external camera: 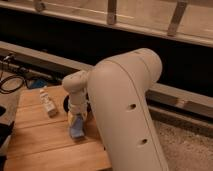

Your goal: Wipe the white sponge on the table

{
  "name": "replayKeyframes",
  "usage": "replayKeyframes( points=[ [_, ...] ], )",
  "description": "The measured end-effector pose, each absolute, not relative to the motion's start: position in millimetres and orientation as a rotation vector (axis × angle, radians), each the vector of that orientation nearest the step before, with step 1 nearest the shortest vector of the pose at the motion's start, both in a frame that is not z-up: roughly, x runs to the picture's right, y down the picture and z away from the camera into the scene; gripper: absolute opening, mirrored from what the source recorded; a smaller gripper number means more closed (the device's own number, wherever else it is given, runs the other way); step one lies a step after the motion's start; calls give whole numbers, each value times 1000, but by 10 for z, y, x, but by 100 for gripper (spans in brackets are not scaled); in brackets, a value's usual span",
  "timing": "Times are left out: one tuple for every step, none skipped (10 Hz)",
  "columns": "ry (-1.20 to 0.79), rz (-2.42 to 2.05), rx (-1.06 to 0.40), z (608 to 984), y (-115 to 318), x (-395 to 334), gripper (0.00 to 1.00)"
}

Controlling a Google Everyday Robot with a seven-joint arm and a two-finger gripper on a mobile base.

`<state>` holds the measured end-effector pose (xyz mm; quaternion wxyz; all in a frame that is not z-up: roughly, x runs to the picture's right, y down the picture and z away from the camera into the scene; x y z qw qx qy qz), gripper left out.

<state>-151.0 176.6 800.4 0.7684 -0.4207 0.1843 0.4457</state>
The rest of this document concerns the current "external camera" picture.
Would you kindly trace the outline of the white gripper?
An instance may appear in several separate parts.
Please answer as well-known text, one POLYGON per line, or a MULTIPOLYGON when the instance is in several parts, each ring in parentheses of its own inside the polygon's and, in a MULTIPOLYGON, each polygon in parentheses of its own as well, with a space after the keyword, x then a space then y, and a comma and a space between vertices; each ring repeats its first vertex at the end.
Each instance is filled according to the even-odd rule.
POLYGON ((82 103, 82 104, 72 104, 71 102, 68 103, 68 108, 69 111, 67 114, 67 118, 68 118, 68 124, 70 126, 72 126, 73 124, 73 120, 74 120, 74 116, 76 114, 81 114, 83 121, 86 122, 87 118, 88 118, 88 112, 87 112, 87 104, 86 103, 82 103))

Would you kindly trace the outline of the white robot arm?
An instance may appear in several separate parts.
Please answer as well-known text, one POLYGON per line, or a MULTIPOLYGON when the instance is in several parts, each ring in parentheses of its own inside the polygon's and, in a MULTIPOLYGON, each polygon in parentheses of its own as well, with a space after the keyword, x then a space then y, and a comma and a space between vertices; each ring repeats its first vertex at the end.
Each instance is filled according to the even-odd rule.
POLYGON ((140 48, 62 80, 68 122, 74 126, 92 111, 113 171, 169 171, 145 97, 161 72, 158 54, 140 48))

